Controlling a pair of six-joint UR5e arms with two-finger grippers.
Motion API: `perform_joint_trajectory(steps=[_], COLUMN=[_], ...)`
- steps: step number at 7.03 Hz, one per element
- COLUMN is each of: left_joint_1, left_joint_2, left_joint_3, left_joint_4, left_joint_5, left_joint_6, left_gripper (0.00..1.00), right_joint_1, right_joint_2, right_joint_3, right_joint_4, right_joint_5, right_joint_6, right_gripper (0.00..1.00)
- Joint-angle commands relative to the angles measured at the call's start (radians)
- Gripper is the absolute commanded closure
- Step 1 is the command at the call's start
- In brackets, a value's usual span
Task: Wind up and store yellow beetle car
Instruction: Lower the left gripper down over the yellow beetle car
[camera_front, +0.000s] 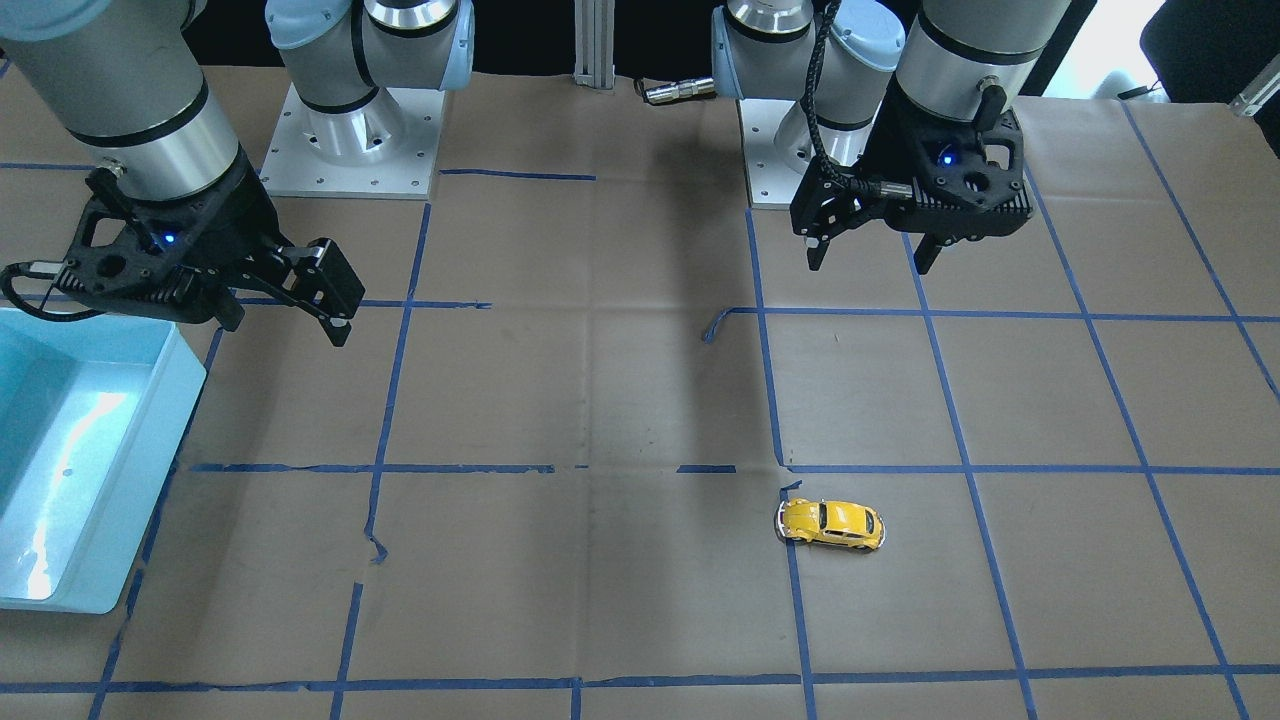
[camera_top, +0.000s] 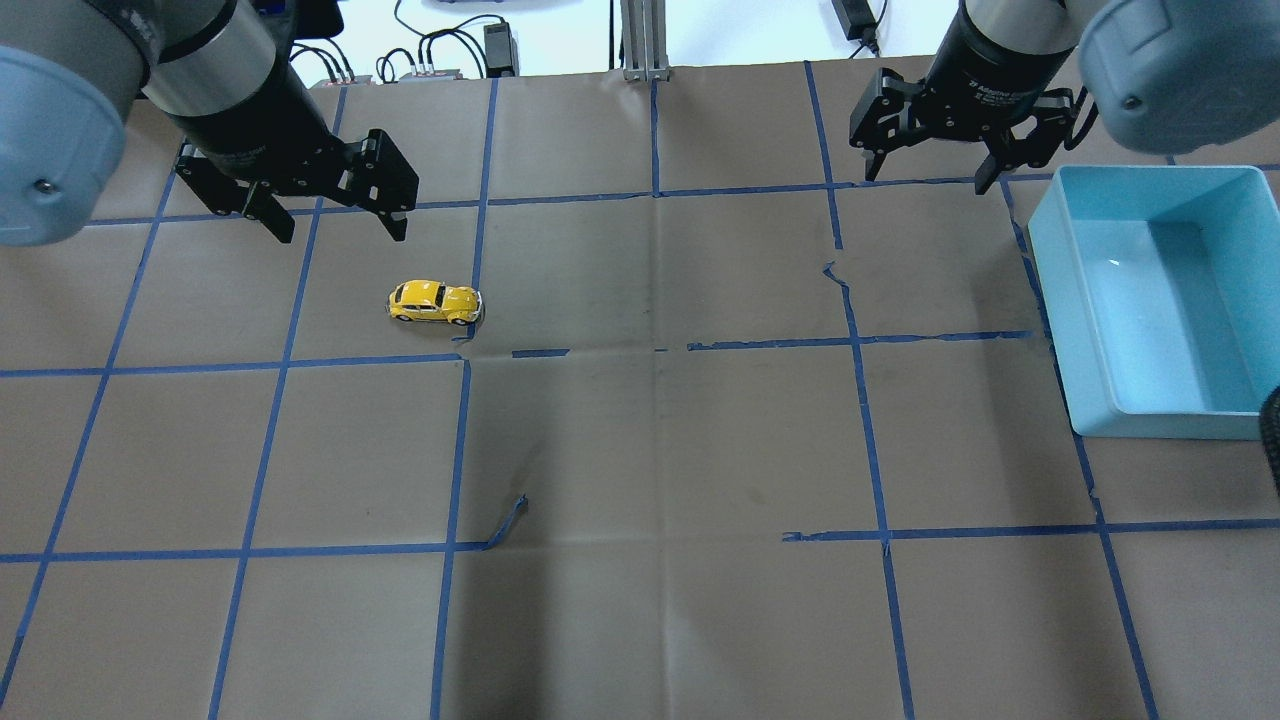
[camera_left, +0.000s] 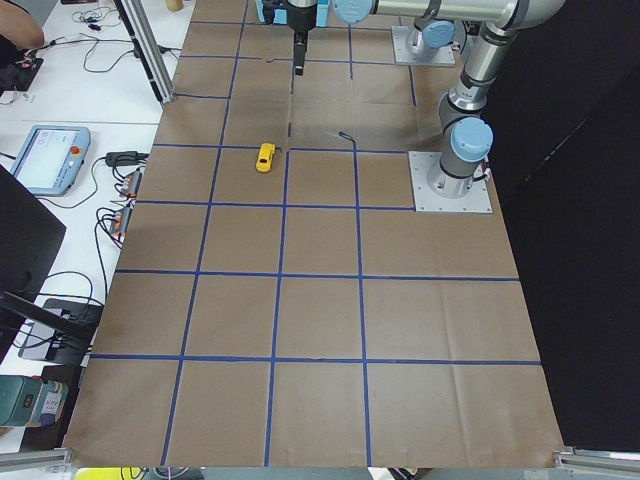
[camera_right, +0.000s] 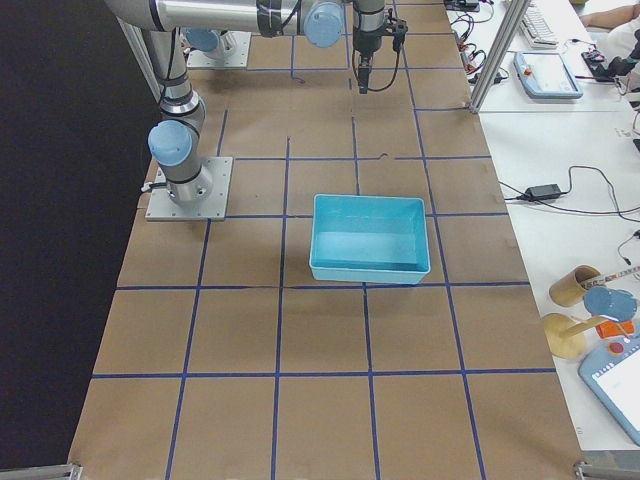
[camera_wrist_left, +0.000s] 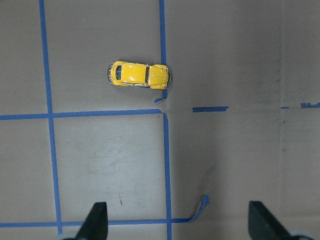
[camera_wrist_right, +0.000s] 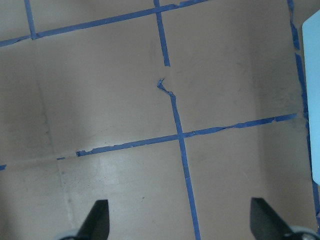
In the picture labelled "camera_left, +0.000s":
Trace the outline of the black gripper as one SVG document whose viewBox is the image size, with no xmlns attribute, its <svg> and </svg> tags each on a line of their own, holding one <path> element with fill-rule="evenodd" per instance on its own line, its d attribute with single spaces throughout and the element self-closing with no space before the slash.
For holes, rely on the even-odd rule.
<svg viewBox="0 0 640 480">
<path fill-rule="evenodd" d="M 287 25 L 294 31 L 294 73 L 303 76 L 308 32 L 316 26 L 316 0 L 287 0 Z"/>
</svg>

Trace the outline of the person forearm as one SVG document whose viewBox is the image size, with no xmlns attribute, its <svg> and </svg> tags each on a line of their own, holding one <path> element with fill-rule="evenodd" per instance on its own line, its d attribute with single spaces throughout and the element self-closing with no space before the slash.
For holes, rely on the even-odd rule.
<svg viewBox="0 0 640 480">
<path fill-rule="evenodd" d="M 44 32 L 36 20 L 25 10 L 1 2 L 1 35 L 16 48 L 37 49 L 45 44 Z"/>
</svg>

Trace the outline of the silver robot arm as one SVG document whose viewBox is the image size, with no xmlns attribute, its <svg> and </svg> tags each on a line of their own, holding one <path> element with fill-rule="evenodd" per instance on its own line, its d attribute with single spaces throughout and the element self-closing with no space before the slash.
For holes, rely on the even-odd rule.
<svg viewBox="0 0 640 480">
<path fill-rule="evenodd" d="M 564 5 L 562 1 L 335 1 L 337 17 L 356 24 L 370 15 L 426 17 L 481 23 L 458 83 L 443 95 L 438 115 L 443 150 L 427 175 L 431 190 L 444 198 L 465 196 L 474 172 L 491 149 L 493 132 L 479 118 L 487 92 L 509 46 L 522 29 L 542 24 Z"/>
<path fill-rule="evenodd" d="M 409 15 L 416 18 L 417 34 L 410 37 L 409 47 L 416 53 L 427 48 L 439 50 L 449 45 L 455 35 L 451 21 L 437 20 L 440 1 L 332 1 L 334 12 L 346 24 L 356 24 L 369 15 Z M 293 71 L 304 74 L 308 34 L 316 27 L 317 1 L 264 1 L 264 21 L 267 11 L 283 9 L 287 12 L 287 25 L 293 30 Z"/>
</svg>

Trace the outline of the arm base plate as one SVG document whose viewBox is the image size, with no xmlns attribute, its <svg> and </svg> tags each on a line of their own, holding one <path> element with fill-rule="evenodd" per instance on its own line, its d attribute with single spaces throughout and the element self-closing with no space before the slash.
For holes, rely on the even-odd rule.
<svg viewBox="0 0 640 480">
<path fill-rule="evenodd" d="M 393 26 L 391 35 L 397 65 L 452 68 L 456 64 L 450 45 L 429 47 L 413 26 Z"/>
<path fill-rule="evenodd" d="M 438 214 L 491 214 L 492 206 L 482 167 L 464 179 L 447 175 L 441 152 L 409 151 L 415 211 Z"/>
</svg>

